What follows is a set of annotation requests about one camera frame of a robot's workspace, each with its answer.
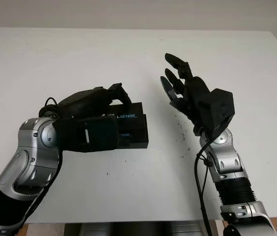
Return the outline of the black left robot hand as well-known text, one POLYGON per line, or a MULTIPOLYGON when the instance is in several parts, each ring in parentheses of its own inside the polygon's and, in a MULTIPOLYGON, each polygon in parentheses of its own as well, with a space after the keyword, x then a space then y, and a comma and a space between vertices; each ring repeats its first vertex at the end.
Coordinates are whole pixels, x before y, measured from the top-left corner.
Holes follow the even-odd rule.
POLYGON ((114 100, 119 100, 127 108, 132 103, 121 83, 113 84, 108 89, 95 87, 76 92, 57 104, 46 104, 38 116, 61 120, 98 117, 107 113, 114 100))

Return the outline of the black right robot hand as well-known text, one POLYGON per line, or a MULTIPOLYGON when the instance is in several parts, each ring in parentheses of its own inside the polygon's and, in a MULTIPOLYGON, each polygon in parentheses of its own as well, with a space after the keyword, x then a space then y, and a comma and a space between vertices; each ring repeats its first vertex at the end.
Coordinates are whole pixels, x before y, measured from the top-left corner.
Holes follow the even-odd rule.
POLYGON ((168 68, 165 76, 161 76, 162 86, 170 99, 170 105, 183 113, 194 125, 193 132, 200 136, 205 130, 198 101, 203 95, 209 93, 205 82, 198 76, 193 76, 191 68, 186 61, 166 53, 165 60, 178 71, 179 77, 168 68))

